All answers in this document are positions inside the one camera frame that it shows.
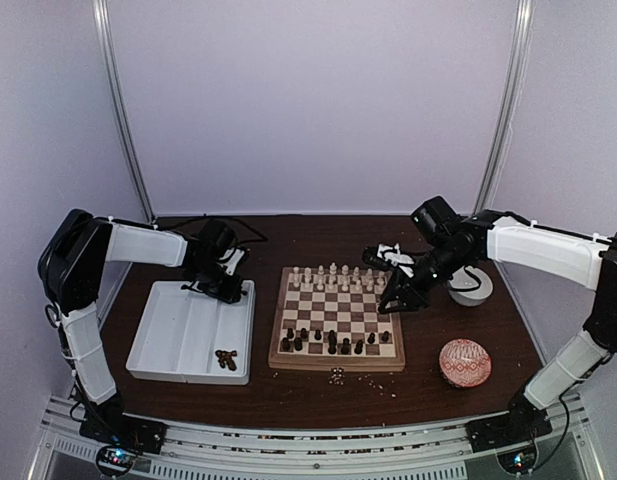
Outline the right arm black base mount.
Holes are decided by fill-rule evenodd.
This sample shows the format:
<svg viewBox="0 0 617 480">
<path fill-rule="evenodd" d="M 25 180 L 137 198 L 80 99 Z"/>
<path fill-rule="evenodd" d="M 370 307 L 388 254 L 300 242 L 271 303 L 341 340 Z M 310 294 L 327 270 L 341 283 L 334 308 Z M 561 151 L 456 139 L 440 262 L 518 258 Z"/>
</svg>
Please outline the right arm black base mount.
<svg viewBox="0 0 617 480">
<path fill-rule="evenodd" d="M 474 453 L 530 442 L 553 431 L 546 417 L 539 416 L 529 423 L 521 423 L 510 413 L 472 420 L 465 428 Z"/>
</svg>

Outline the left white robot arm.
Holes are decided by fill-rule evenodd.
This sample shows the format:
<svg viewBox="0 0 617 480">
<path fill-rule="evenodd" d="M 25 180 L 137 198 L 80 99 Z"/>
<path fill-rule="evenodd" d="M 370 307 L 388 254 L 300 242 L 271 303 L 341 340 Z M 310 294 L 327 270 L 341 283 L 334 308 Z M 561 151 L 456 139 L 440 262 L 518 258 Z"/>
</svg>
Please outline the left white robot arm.
<svg viewBox="0 0 617 480">
<path fill-rule="evenodd" d="M 58 329 L 63 355 L 86 401 L 102 406 L 91 420 L 111 444 L 132 433 L 126 415 L 110 405 L 118 389 L 100 334 L 97 301 L 105 267 L 113 262 L 180 269 L 185 286 L 226 304 L 245 294 L 237 268 L 249 251 L 224 221 L 210 218 L 195 235 L 161 230 L 114 217 L 72 209 L 38 261 L 38 275 L 49 301 L 48 319 Z"/>
</svg>

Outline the dark chess piece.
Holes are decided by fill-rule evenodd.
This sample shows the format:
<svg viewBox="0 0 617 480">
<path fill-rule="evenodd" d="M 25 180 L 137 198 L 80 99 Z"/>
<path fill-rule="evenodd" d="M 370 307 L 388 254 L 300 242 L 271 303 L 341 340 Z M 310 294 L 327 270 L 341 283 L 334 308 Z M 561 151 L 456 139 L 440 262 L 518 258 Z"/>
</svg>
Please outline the dark chess piece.
<svg viewBox="0 0 617 480">
<path fill-rule="evenodd" d="M 337 353 L 337 332 L 335 330 L 330 330 L 328 334 L 328 353 L 330 355 L 335 355 Z"/>
<path fill-rule="evenodd" d="M 365 349 L 365 341 L 363 339 L 358 340 L 355 344 L 354 354 L 361 355 Z"/>
</svg>

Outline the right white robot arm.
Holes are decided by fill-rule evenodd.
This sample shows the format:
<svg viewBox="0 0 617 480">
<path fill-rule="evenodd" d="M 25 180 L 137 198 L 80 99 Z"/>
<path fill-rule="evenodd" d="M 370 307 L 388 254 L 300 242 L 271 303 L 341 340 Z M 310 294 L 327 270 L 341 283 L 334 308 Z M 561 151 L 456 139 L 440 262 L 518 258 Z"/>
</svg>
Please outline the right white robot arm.
<svg viewBox="0 0 617 480">
<path fill-rule="evenodd" d="M 504 272 L 516 304 L 537 340 L 547 324 L 563 319 L 570 333 L 553 356 L 511 399 L 500 430 L 523 440 L 539 417 L 563 394 L 617 353 L 617 232 L 584 234 L 528 220 L 512 211 L 457 213 L 436 196 L 410 216 L 427 251 L 413 254 L 381 243 L 363 254 L 365 263 L 390 274 L 381 294 L 382 313 L 415 312 L 430 304 L 433 288 L 462 268 L 490 262 Z"/>
</svg>

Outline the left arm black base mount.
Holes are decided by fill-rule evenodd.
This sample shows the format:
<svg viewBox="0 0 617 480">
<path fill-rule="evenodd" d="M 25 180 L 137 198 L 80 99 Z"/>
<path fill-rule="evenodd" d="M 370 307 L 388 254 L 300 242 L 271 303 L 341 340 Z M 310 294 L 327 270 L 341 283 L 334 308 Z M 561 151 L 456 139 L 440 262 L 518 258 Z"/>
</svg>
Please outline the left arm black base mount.
<svg viewBox="0 0 617 480">
<path fill-rule="evenodd" d="M 166 433 L 167 426 L 162 422 L 125 415 L 115 421 L 105 421 L 88 414 L 79 427 L 82 437 L 149 454 L 161 452 Z"/>
</svg>

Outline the dark chess piece corner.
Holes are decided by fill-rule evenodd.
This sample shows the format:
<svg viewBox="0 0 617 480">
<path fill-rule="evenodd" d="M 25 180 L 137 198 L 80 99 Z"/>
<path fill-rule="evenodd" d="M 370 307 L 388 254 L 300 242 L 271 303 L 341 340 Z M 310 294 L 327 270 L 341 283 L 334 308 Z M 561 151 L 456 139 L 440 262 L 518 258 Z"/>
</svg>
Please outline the dark chess piece corner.
<svg viewBox="0 0 617 480">
<path fill-rule="evenodd" d="M 281 349 L 284 352 L 288 352 L 291 350 L 291 343 L 290 340 L 287 337 L 284 337 L 281 341 Z"/>
</svg>

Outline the wooden chess board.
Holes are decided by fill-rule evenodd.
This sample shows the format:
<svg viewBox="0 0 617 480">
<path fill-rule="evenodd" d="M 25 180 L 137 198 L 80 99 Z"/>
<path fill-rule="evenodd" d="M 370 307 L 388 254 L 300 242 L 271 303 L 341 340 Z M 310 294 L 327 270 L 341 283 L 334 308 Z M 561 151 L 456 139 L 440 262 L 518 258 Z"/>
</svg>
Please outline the wooden chess board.
<svg viewBox="0 0 617 480">
<path fill-rule="evenodd" d="M 282 269 L 275 318 L 270 341 L 268 364 L 274 369 L 297 371 L 328 371 L 342 368 L 351 372 L 401 372 L 406 365 L 406 355 L 400 316 L 397 313 L 379 314 L 377 305 L 381 294 L 372 293 L 313 293 L 289 291 L 287 274 Z M 281 341 L 287 329 L 293 328 L 295 337 L 290 340 L 291 350 L 284 352 Z M 303 340 L 303 350 L 294 349 L 294 339 L 300 330 L 309 331 L 309 339 Z M 314 332 L 320 329 L 323 339 L 314 340 Z M 337 332 L 337 353 L 328 353 L 328 334 Z M 391 332 L 388 343 L 381 342 L 384 331 Z M 368 344 L 371 332 L 378 342 Z M 342 341 L 349 338 L 351 353 L 340 353 Z M 354 354 L 358 340 L 365 341 L 361 355 Z"/>
</svg>

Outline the white plastic divided tray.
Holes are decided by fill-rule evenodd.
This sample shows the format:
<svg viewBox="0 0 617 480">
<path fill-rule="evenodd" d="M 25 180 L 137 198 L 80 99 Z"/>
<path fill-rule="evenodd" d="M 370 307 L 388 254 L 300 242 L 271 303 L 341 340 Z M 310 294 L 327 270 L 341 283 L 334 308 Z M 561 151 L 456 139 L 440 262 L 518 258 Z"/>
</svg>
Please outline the white plastic divided tray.
<svg viewBox="0 0 617 480">
<path fill-rule="evenodd" d="M 256 289 L 227 304 L 186 288 L 182 281 L 157 281 L 126 361 L 136 379 L 206 385 L 245 385 L 250 379 Z M 219 366 L 216 350 L 236 350 L 237 370 Z"/>
</svg>

